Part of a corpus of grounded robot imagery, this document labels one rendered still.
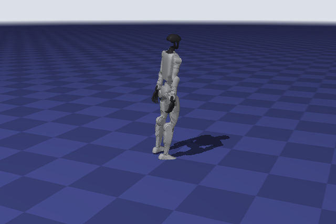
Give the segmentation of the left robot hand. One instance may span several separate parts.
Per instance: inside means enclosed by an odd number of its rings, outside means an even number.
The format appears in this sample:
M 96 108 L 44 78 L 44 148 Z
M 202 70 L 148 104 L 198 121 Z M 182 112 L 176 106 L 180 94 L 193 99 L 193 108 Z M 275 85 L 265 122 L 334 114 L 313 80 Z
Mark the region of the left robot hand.
M 158 85 L 156 85 L 156 87 L 155 87 L 155 92 L 153 93 L 153 96 L 152 96 L 152 101 L 153 101 L 154 103 L 156 103 L 156 101 L 157 101 L 157 103 L 158 103 L 158 97 L 159 97 L 159 95 L 158 95 L 158 91 L 159 91 L 159 90 L 157 90 L 157 88 L 158 88 Z M 160 100 L 161 100 L 161 98 L 160 98 Z

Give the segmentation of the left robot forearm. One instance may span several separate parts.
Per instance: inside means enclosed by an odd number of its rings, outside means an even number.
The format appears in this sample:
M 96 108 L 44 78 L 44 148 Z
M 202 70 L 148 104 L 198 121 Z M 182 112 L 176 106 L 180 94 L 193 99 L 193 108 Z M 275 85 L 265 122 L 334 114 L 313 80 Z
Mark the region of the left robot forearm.
M 162 78 L 162 73 L 159 72 L 159 78 L 158 78 L 158 81 L 157 81 L 157 85 L 158 85 L 158 88 L 157 90 L 160 90 L 162 85 L 163 85 L 163 78 Z

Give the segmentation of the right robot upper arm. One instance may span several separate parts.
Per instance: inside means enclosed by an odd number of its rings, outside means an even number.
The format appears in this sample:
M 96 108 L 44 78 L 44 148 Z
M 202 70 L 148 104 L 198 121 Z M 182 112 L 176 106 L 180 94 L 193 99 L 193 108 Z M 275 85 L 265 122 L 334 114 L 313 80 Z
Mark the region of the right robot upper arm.
M 177 77 L 180 65 L 182 63 L 182 59 L 178 56 L 173 56 L 172 62 L 173 62 L 173 70 L 172 70 L 172 81 L 173 81 L 174 78 Z

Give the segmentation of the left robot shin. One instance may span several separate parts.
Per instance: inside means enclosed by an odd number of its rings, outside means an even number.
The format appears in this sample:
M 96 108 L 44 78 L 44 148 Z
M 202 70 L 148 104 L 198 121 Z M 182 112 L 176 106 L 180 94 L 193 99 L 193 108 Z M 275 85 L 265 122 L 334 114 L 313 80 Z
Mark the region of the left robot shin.
M 156 118 L 156 120 L 157 120 L 157 118 Z M 157 146 L 157 148 L 161 147 L 163 132 L 164 132 L 163 125 L 158 125 L 156 123 L 156 125 L 155 125 L 155 136 L 156 136 L 156 146 Z

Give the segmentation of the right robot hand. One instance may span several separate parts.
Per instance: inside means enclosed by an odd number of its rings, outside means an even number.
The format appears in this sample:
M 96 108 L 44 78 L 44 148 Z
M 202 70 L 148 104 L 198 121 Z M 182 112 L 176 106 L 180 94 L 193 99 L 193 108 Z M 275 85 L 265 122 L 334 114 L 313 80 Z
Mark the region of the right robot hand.
M 172 110 L 174 109 L 174 105 L 175 105 L 175 101 L 176 100 L 173 100 L 174 99 L 174 97 L 173 96 L 171 96 L 171 98 L 170 98 L 170 105 L 169 105 L 169 108 L 168 108 L 168 110 L 167 111 L 165 111 L 166 113 L 170 113 L 170 112 L 172 112 Z

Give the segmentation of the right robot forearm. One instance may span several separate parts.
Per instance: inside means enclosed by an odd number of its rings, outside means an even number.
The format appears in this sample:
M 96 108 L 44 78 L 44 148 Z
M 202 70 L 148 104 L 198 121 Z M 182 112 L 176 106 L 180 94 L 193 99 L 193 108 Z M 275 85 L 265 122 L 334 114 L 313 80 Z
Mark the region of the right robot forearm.
M 175 77 L 174 80 L 173 80 L 173 83 L 171 84 L 171 96 L 174 97 L 173 100 L 176 100 L 176 95 L 177 95 L 177 87 L 178 87 L 178 83 L 179 83 L 179 77 Z M 170 96 L 170 98 L 171 98 Z

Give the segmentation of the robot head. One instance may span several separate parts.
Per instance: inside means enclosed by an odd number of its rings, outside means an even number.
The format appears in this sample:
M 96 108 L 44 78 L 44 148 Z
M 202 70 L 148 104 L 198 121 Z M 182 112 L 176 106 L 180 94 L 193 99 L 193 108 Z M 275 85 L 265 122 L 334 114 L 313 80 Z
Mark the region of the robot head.
M 179 35 L 176 35 L 176 34 L 170 34 L 170 35 L 167 36 L 167 40 L 170 41 L 171 43 L 173 43 L 174 46 L 171 46 L 169 48 L 169 50 L 166 51 L 166 53 L 173 54 L 174 53 L 173 51 L 175 51 L 175 49 L 177 49 L 178 46 L 179 46 L 179 42 L 181 40 L 181 37 Z M 177 42 L 177 46 L 176 46 L 175 42 Z

